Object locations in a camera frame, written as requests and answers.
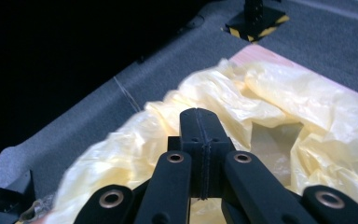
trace clear plastic wrap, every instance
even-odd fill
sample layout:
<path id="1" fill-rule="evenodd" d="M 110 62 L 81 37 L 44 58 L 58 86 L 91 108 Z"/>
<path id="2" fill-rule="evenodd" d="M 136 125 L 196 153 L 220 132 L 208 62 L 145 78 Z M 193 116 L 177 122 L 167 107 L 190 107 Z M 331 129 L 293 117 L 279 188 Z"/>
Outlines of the clear plastic wrap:
<path id="1" fill-rule="evenodd" d="M 358 93 L 301 67 L 222 60 L 188 76 L 91 146 L 65 173 L 47 223 L 73 223 L 97 189 L 150 178 L 179 114 L 217 114 L 237 150 L 252 151 L 288 189 L 324 184 L 358 202 Z M 224 223 L 218 199 L 195 201 L 192 223 Z"/>

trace yellow plastic bag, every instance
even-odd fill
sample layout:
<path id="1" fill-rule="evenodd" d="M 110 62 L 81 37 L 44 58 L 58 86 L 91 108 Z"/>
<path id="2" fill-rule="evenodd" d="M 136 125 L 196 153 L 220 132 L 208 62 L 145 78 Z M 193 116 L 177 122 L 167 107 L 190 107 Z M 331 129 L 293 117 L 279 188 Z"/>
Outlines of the yellow plastic bag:
<path id="1" fill-rule="evenodd" d="M 168 136 L 179 135 L 179 114 L 191 107 L 216 113 L 236 149 L 254 152 L 290 190 L 301 194 L 324 184 L 358 202 L 358 93 L 301 68 L 222 60 L 191 74 L 163 101 L 148 103 L 80 156 L 62 179 L 47 223 L 73 223 L 106 185 L 134 189 L 150 178 Z M 274 139 L 263 127 L 286 138 Z M 256 133 L 269 137 L 272 150 L 251 146 Z M 288 150 L 273 151 L 280 141 L 291 142 Z M 190 222 L 225 223 L 219 200 L 193 202 Z"/>

